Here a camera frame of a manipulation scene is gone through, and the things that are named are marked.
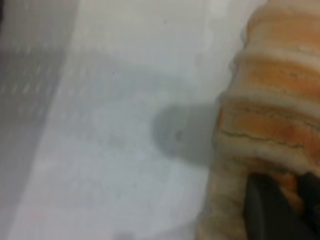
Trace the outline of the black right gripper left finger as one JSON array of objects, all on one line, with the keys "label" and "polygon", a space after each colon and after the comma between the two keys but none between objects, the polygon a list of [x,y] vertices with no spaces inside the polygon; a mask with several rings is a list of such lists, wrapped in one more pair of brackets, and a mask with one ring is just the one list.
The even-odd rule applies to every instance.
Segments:
[{"label": "black right gripper left finger", "polygon": [[252,173],[247,178],[243,217],[250,240],[316,240],[318,225],[312,225],[304,215],[305,204],[297,211],[280,186],[270,176]]}]

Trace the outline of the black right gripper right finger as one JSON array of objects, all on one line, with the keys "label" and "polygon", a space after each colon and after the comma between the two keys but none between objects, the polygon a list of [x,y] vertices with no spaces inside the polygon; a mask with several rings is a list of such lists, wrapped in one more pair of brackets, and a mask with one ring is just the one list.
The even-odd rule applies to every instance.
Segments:
[{"label": "black right gripper right finger", "polygon": [[305,206],[304,215],[313,226],[320,225],[320,178],[311,172],[298,177],[298,194]]}]

